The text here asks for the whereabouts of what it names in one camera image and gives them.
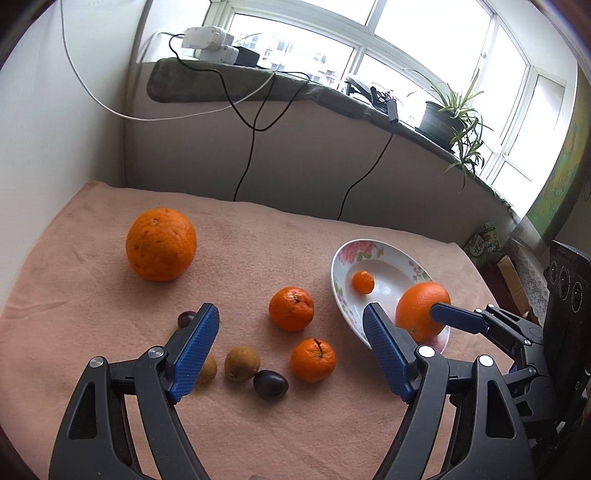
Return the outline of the black adapter on sill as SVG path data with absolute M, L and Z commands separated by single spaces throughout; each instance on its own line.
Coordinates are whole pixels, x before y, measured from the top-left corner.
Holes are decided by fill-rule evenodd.
M 387 115 L 388 121 L 391 124 L 398 123 L 398 103 L 390 93 L 382 92 L 375 86 L 370 87 L 370 104 L 372 104 L 375 109 Z

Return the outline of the white device on sill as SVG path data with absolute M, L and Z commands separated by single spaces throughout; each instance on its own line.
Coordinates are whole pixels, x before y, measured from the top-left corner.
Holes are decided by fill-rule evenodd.
M 183 32 L 181 47 L 193 51 L 197 60 L 233 65 L 238 59 L 235 39 L 228 31 L 217 26 L 191 27 Z

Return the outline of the potted spider plant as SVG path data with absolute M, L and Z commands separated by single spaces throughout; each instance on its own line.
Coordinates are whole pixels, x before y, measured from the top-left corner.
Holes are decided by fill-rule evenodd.
M 483 94 L 483 91 L 475 90 L 480 70 L 475 71 L 464 94 L 453 90 L 449 83 L 434 82 L 417 69 L 409 68 L 409 71 L 420 75 L 437 97 L 437 101 L 425 102 L 423 118 L 415 130 L 455 155 L 455 160 L 445 172 L 454 168 L 462 172 L 461 193 L 466 187 L 468 177 L 474 177 L 477 168 L 484 163 L 480 149 L 484 145 L 483 133 L 488 126 L 484 123 L 483 116 L 472 106 L 472 101 Z

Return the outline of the brown kiwi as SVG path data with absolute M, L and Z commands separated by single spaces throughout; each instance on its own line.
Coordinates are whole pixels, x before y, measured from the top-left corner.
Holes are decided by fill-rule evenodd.
M 224 373 L 230 381 L 245 382 L 259 371 L 259 353 L 251 347 L 236 346 L 224 360 Z
M 197 376 L 197 383 L 205 385 L 211 383 L 217 374 L 217 363 L 214 355 L 208 354 Z

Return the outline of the white floral bowl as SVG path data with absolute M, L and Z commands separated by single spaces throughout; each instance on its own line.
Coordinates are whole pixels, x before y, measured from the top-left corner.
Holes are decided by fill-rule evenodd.
M 374 276 L 375 288 L 369 295 L 360 295 L 353 289 L 353 274 L 366 270 Z M 394 323 L 394 312 L 401 296 L 413 285 L 434 282 L 428 272 L 412 257 L 387 243 L 370 240 L 352 240 L 339 247 L 332 258 L 332 293 L 335 296 L 342 317 L 356 337 L 368 344 L 363 332 L 363 309 L 377 302 Z M 433 340 L 421 343 L 439 352 L 447 347 L 450 328 L 444 330 Z

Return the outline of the dark green sill cover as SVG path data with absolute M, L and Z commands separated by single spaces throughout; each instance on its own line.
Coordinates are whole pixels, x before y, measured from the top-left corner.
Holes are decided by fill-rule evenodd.
M 322 219 L 444 235 L 516 214 L 453 155 L 303 75 L 164 58 L 141 67 L 130 130 L 134 188 L 238 200 Z

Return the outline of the large orange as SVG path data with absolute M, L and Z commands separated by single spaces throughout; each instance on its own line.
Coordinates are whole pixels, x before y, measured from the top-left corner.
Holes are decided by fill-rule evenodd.
M 173 281 L 197 254 L 197 232 L 189 219 L 176 210 L 150 209 L 129 228 L 125 251 L 132 271 L 141 279 Z

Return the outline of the green packet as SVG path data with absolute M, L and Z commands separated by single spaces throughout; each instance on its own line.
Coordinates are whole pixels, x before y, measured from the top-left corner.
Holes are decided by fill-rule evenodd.
M 502 256 L 502 251 L 495 224 L 484 223 L 470 237 L 463 250 L 477 268 L 497 262 Z

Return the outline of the tangerine with stem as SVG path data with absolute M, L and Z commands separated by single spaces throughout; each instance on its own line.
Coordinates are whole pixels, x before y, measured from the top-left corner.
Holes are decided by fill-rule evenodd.
M 335 371 L 337 355 L 334 348 L 322 339 L 305 339 L 290 353 L 290 372 L 305 383 L 328 379 Z
M 315 303 L 308 291 L 289 286 L 281 288 L 270 299 L 270 322 L 280 330 L 296 333 L 311 324 Z

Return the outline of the small kumquat orange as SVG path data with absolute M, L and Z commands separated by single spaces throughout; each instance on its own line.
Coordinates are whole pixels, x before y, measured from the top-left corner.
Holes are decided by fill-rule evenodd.
M 366 270 L 358 271 L 353 274 L 352 286 L 360 295 L 369 295 L 375 288 L 374 276 Z

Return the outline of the tangerine with stem upper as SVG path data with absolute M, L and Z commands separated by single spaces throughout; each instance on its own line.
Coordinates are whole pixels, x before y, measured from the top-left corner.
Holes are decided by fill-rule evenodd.
M 270 322 L 280 330 L 296 333 L 311 324 L 315 303 L 308 291 L 289 286 L 281 288 L 270 299 Z

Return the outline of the tangerine with stem lower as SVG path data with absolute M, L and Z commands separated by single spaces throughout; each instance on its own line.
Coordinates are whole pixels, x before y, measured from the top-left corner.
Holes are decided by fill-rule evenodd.
M 335 371 L 337 355 L 334 348 L 322 339 L 305 339 L 290 353 L 290 372 L 305 383 L 328 379 Z

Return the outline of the cardboard box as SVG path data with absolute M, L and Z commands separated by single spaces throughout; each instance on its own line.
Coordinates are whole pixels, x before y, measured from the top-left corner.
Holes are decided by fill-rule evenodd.
M 499 305 L 522 317 L 530 311 L 530 303 L 517 270 L 509 256 L 503 256 L 496 264 L 501 277 Z

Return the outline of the dark plum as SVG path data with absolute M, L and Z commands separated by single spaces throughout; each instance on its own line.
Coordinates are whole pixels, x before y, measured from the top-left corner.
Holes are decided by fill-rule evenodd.
M 260 370 L 252 380 L 256 394 L 266 400 L 279 400 L 290 388 L 287 379 L 273 370 Z
M 195 317 L 194 311 L 184 311 L 177 317 L 177 326 L 179 329 L 186 328 Z

